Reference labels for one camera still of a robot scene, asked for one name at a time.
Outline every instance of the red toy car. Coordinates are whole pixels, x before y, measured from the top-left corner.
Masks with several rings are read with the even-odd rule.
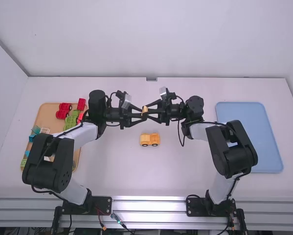
[[[84,110],[84,107],[86,105],[86,99],[80,98],[77,106],[77,110]]]
[[[65,120],[65,118],[68,117],[68,116],[69,116],[69,110],[62,110],[62,109],[60,109],[60,110],[58,110],[56,112],[56,118],[57,119],[63,119],[63,120]]]
[[[72,105],[70,103],[60,103],[59,104],[59,110],[68,110],[70,111],[72,109]]]

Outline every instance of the cork board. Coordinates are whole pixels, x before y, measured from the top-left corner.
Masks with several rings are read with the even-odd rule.
[[[37,125],[40,128],[48,128],[49,134],[62,132],[64,130],[65,120],[57,119],[55,116],[56,112],[59,110],[59,104],[60,103],[44,103],[44,104],[42,104],[39,108],[34,125]],[[72,110],[69,112],[69,114],[71,114],[71,112],[73,110],[77,109],[77,105],[78,105],[77,103],[72,103]],[[29,142],[29,137],[28,137],[28,145],[25,150],[30,151],[31,147],[32,147],[32,143]],[[74,165],[72,167],[72,172],[74,172],[75,169],[78,167],[80,152],[81,152],[81,148],[77,149],[73,153]],[[20,165],[21,171],[23,171],[23,168],[24,168],[24,166],[22,166],[23,161],[26,159],[27,159],[27,156],[24,154],[22,163]],[[51,160],[51,162],[54,161],[54,157],[50,157],[49,159]]]

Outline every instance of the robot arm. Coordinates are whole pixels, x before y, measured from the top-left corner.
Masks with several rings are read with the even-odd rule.
[[[250,173],[251,168],[258,161],[256,151],[241,122],[238,120],[226,124],[206,122],[203,119],[202,98],[195,95],[184,102],[165,87],[160,89],[161,99],[145,105],[143,109],[131,104],[131,96],[126,92],[117,91],[115,96],[119,98],[118,107],[112,107],[112,95],[108,97],[101,90],[92,91],[89,95],[88,116],[84,114],[79,125],[53,135],[38,134],[23,170],[23,182],[31,185],[35,192],[53,193],[64,199],[63,208],[68,204],[70,213],[97,214],[98,211],[93,212],[97,207],[91,191],[71,178],[74,150],[100,138],[106,129],[106,122],[118,122],[120,129],[124,129],[147,119],[165,123],[166,126],[171,121],[179,123],[182,120],[181,130],[185,137],[208,141],[213,163],[218,172],[213,186],[206,192],[206,198],[199,198],[198,205],[204,205],[204,208],[199,209],[198,216],[224,216],[223,213],[228,208],[228,199],[237,181]],[[172,100],[177,98],[180,98],[181,102],[172,103]],[[158,114],[158,116],[153,117],[150,114]],[[228,142],[236,145],[229,147]],[[44,156],[52,155],[53,162],[44,161]],[[35,187],[47,188],[50,191],[36,191]]]

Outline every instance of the light blue mat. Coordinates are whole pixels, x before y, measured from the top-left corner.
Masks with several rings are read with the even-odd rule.
[[[258,102],[219,102],[218,122],[240,120],[258,155],[252,172],[279,173],[283,164],[267,117],[265,107]]]

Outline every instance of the red toy block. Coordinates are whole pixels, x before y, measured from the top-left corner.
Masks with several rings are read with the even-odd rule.
[[[77,110],[81,110],[81,111],[83,111],[85,105],[86,105],[86,99],[79,98],[79,102],[78,102]]]
[[[68,110],[70,111],[72,109],[71,103],[60,103],[59,104],[59,109],[60,110]]]
[[[65,120],[65,118],[68,117],[68,116],[69,116],[69,110],[62,110],[62,109],[60,109],[60,110],[58,110],[56,112],[56,118],[57,119],[63,119],[63,120]]]
[[[80,114],[79,114],[79,117],[77,118],[77,124],[79,124],[79,123],[81,122],[81,120],[82,120],[82,118],[83,118],[83,114],[84,114],[84,113],[80,113]]]

